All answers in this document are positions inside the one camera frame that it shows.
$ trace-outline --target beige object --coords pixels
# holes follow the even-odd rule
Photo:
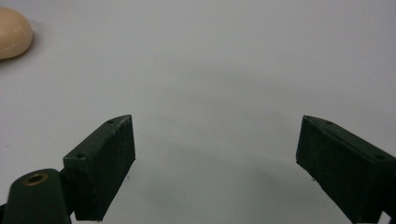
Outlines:
[[[0,7],[0,60],[24,53],[32,39],[29,21],[14,9]]]

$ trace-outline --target brass insert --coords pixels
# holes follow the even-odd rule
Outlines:
[[[28,177],[26,177],[23,180],[23,185],[24,186],[34,186],[37,184],[40,184],[44,181],[46,181],[49,178],[49,175],[41,173],[41,174],[34,174],[34,175],[30,175]]]

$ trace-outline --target screw hole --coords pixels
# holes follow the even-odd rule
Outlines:
[[[44,182],[47,180],[49,176],[47,174],[36,174],[36,175],[31,175],[28,178],[26,178],[23,181],[23,185],[25,186],[34,186],[37,185],[41,182]]]
[[[381,155],[375,155],[374,156],[376,159],[378,159],[378,160],[384,160],[385,159],[385,157],[384,156],[381,156]]]
[[[85,158],[85,154],[84,153],[78,153],[76,155],[76,157],[79,158],[79,159],[83,159],[83,158]]]

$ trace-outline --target round beige object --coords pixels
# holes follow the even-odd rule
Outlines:
[[[33,32],[29,21],[14,9],[0,7],[0,59],[24,53],[32,39]]]

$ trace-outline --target white table surface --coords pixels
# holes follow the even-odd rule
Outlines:
[[[295,163],[305,114],[396,156],[394,0],[0,6],[35,32],[0,62],[0,203],[124,114],[137,161],[104,224],[349,223]]]

